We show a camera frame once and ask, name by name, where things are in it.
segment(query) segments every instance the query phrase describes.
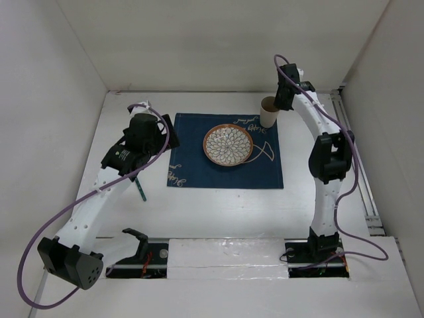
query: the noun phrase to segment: cup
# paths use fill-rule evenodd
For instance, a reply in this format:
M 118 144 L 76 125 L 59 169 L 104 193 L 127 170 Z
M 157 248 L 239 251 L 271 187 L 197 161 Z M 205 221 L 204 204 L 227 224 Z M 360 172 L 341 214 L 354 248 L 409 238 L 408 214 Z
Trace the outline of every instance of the cup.
M 280 110 L 274 106 L 274 97 L 267 96 L 260 102 L 260 125 L 271 128 L 277 120 Z

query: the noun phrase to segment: white wall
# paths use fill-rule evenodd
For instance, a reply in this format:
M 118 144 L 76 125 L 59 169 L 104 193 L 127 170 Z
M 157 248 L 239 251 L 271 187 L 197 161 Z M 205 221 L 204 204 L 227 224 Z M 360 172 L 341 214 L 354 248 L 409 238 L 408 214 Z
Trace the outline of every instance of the white wall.
M 58 0 L 109 89 L 274 90 L 286 55 L 338 88 L 388 0 Z
M 378 211 L 424 311 L 424 2 L 392 0 L 343 91 Z
M 54 0 L 0 1 L 0 43 L 0 316 L 27 317 L 19 259 L 76 197 L 106 88 Z M 34 296 L 42 262 L 31 256 Z

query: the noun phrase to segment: ceramic plate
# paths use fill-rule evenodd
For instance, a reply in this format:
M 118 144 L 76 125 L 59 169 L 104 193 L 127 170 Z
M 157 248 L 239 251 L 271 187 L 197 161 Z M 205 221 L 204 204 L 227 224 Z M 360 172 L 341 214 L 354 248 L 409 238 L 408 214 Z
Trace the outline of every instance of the ceramic plate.
M 252 154 L 253 141 L 240 126 L 224 124 L 213 127 L 203 139 L 206 156 L 221 166 L 236 166 Z

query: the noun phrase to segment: navy tablecloth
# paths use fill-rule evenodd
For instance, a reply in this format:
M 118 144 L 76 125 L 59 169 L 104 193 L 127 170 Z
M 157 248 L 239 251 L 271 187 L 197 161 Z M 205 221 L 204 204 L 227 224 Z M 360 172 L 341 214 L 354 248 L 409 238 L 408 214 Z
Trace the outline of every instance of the navy tablecloth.
M 236 124 L 251 135 L 254 149 L 246 163 L 219 166 L 206 157 L 203 139 L 213 127 Z M 177 113 L 174 128 L 181 145 L 172 149 L 168 171 L 170 187 L 219 189 L 282 189 L 277 123 L 260 126 L 259 115 L 210 115 Z

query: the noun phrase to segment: white table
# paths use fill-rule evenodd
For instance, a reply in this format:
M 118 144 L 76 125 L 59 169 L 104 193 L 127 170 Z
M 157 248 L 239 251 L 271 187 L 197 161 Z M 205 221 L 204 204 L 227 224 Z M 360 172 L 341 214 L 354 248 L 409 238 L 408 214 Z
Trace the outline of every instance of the white table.
M 108 93 L 95 132 L 78 197 L 88 192 L 106 151 L 129 124 L 127 106 L 148 99 L 161 114 L 258 114 L 267 93 Z M 330 95 L 321 102 L 334 114 Z M 115 212 L 99 233 L 113 236 L 132 227 L 149 237 L 306 238 L 315 204 L 315 184 L 308 168 L 314 140 L 294 111 L 280 112 L 278 133 L 284 189 L 194 189 L 167 187 L 170 152 L 138 176 L 147 196 L 143 202 L 135 184 L 118 200 Z M 342 191 L 352 185 L 352 171 Z M 340 224 L 358 235 L 368 235 L 360 192 L 342 201 Z
M 89 153 L 79 196 L 87 192 L 109 147 L 127 127 L 126 107 L 149 99 L 160 113 L 256 114 L 265 93 L 109 93 Z M 329 95 L 320 95 L 334 115 Z M 293 111 L 278 118 L 284 176 L 281 190 L 166 187 L 170 153 L 139 175 L 147 202 L 135 185 L 116 203 L 100 236 L 126 227 L 150 237 L 222 238 L 170 241 L 168 279 L 100 279 L 58 308 L 37 318 L 86 317 L 371 317 L 420 318 L 393 238 L 369 237 L 385 248 L 387 262 L 347 257 L 350 278 L 288 279 L 278 261 L 283 238 L 306 238 L 315 187 L 307 160 L 313 140 Z M 352 184 L 350 172 L 343 185 Z M 340 206 L 340 224 L 368 237 L 359 191 Z M 253 238 L 238 240 L 235 238 Z M 370 245 L 342 236 L 346 250 L 378 255 Z M 52 303 L 73 286 L 48 275 L 41 303 Z

